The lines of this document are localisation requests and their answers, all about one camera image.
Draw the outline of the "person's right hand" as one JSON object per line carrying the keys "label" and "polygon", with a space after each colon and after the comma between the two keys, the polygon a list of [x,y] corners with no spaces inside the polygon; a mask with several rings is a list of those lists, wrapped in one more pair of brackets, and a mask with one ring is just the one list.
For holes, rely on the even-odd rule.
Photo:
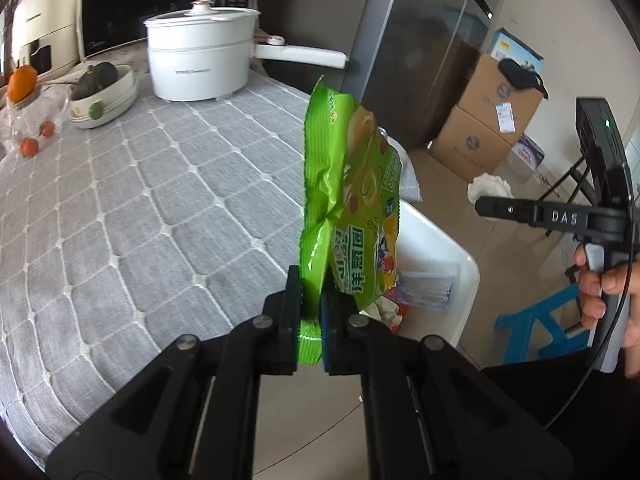
{"label": "person's right hand", "polygon": [[[624,289],[627,266],[616,266],[602,276],[592,272],[587,266],[587,256],[582,246],[576,248],[574,263],[579,266],[578,285],[582,304],[582,326],[594,330],[606,312],[602,292],[608,295],[620,295]],[[631,269],[628,287],[630,296],[627,327],[622,343],[625,350],[625,376],[628,379],[639,378],[639,263],[635,261]]]}

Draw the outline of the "right forearm black sleeve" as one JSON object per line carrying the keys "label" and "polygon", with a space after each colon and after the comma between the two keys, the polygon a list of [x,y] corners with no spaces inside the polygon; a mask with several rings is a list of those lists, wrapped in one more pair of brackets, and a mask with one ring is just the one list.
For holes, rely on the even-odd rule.
{"label": "right forearm black sleeve", "polygon": [[572,479],[639,477],[639,381],[594,370],[575,392],[587,350],[559,358],[486,367],[482,373],[558,440],[573,462]]}

